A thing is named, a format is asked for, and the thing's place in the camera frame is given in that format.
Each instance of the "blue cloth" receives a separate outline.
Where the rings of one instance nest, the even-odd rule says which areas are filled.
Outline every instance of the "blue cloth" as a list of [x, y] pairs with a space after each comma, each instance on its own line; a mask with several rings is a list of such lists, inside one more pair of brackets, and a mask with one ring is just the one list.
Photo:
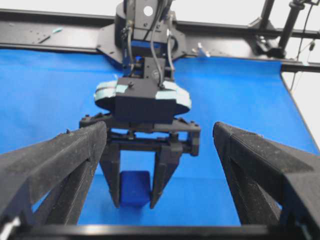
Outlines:
[[[182, 117], [202, 128], [199, 156], [181, 157], [153, 210], [116, 209], [98, 169], [79, 224], [239, 225], [213, 144], [217, 121], [318, 154], [284, 87], [279, 62], [213, 57], [180, 59], [175, 66], [176, 82], [193, 105]], [[121, 75], [101, 55], [0, 50], [0, 153], [77, 129], [85, 114], [102, 112], [93, 100], [98, 83]], [[154, 154], [121, 152], [122, 171], [153, 168]]]

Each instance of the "textured black surface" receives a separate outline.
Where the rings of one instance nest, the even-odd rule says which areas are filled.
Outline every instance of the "textured black surface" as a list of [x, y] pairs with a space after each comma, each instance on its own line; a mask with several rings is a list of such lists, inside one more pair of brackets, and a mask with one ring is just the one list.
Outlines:
[[[320, 236], [319, 156], [221, 122], [214, 125], [213, 137], [241, 221], [273, 213], [275, 224], [279, 219], [283, 225], [305, 226], [306, 235]], [[255, 194], [261, 187], [265, 199]], [[280, 218], [266, 194], [282, 205]], [[269, 204], [271, 211], [260, 211], [257, 203]]]
[[[0, 218], [17, 216], [20, 211], [29, 213], [30, 209], [26, 209], [86, 160], [90, 165], [97, 166], [106, 139], [106, 126], [99, 122], [74, 132], [60, 134], [52, 140], [0, 155]], [[76, 189], [85, 189], [77, 188], [76, 184], [79, 182], [73, 184], [69, 194]]]

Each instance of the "black bar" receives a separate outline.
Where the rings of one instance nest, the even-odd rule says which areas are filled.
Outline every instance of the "black bar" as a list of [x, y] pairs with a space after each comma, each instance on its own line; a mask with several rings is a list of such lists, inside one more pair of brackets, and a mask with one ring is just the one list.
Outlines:
[[51, 225], [17, 229], [12, 239], [66, 237], [79, 239], [217, 239], [217, 240], [283, 240], [302, 239], [298, 227], [241, 226], [241, 227], [169, 227], [169, 226], [62, 226]]
[[99, 160], [87, 160], [70, 174], [45, 224], [77, 224]]
[[68, 181], [69, 177], [66, 177], [60, 184], [58, 184], [54, 189], [52, 189], [46, 198], [43, 200], [41, 205], [37, 208], [34, 213], [34, 220], [36, 225], [44, 225], [47, 222], [48, 216], [50, 215], [52, 209], [57, 203], [59, 197], [61, 196], [64, 187]]
[[[265, 37], [279, 37], [283, 32], [283, 28], [276, 29], [259, 29], [250, 28], [246, 25], [233, 25], [233, 24], [220, 24], [220, 23], [205, 23], [205, 22], [189, 22], [189, 21], [177, 21], [177, 30], [187, 34], [193, 33], [206, 33], [211, 35], [230, 35], [230, 36], [265, 36]], [[305, 39], [320, 39], [319, 31], [295, 29], [292, 32], [294, 38]]]
[[279, 47], [285, 51], [288, 41], [291, 38], [291, 36], [293, 35], [293, 31], [294, 31], [294, 26], [296, 24], [296, 21], [298, 19], [299, 13], [301, 10], [303, 10], [305, 8], [304, 3], [298, 4], [295, 3], [295, 1], [293, 0], [292, 2], [290, 2], [290, 13], [289, 16], [286, 20], [283, 32], [281, 34], [281, 38], [279, 41]]
[[221, 161], [241, 224], [277, 225], [281, 210], [275, 200], [233, 161]]
[[121, 150], [119, 144], [107, 144], [101, 156], [100, 166], [116, 208], [120, 206], [120, 162]]
[[269, 17], [272, 11], [272, 8], [274, 6], [275, 0], [265, 0], [262, 14], [261, 14], [261, 22], [260, 22], [260, 28], [266, 29], [269, 22]]
[[[156, 152], [162, 146], [168, 145], [167, 140], [150, 139], [150, 138], [135, 138], [134, 140], [113, 138], [113, 144], [119, 144], [120, 150], [124, 151], [142, 151], [142, 152]], [[190, 144], [187, 141], [181, 141], [183, 153], [189, 154], [191, 152]]]
[[308, 62], [304, 64], [300, 61], [292, 61], [292, 62], [282, 62], [281, 72], [312, 72], [312, 73], [320, 73], [320, 63], [317, 62]]
[[96, 48], [47, 46], [42, 44], [15, 44], [6, 42], [0, 42], [0, 49], [28, 49], [42, 52], [101, 54]]
[[[25, 10], [11, 10], [0, 9], [1, 21], [26, 21], [35, 22], [38, 24], [57, 23], [66, 25], [81, 25], [96, 27], [97, 31], [107, 25], [114, 23], [113, 16], [102, 15], [86, 15], [86, 14], [70, 14], [70, 13], [57, 13], [57, 12], [44, 12], [44, 11], [25, 11]], [[233, 34], [233, 35], [249, 35], [249, 36], [270, 36], [278, 37], [282, 34], [283, 29], [277, 28], [271, 29], [258, 29], [250, 28], [246, 25], [233, 25], [233, 24], [219, 24], [219, 23], [205, 23], [205, 22], [191, 22], [191, 21], [176, 21], [177, 30], [180, 31], [192, 31], [201, 33], [212, 34]], [[320, 39], [318, 31], [306, 30], [303, 33], [302, 30], [294, 30], [292, 32], [294, 38], [305, 39]]]

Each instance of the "blue block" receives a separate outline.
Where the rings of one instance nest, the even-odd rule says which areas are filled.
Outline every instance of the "blue block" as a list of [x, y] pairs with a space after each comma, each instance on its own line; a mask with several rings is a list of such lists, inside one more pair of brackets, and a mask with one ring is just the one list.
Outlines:
[[150, 202], [150, 174], [148, 171], [123, 171], [120, 174], [120, 205], [143, 207]]

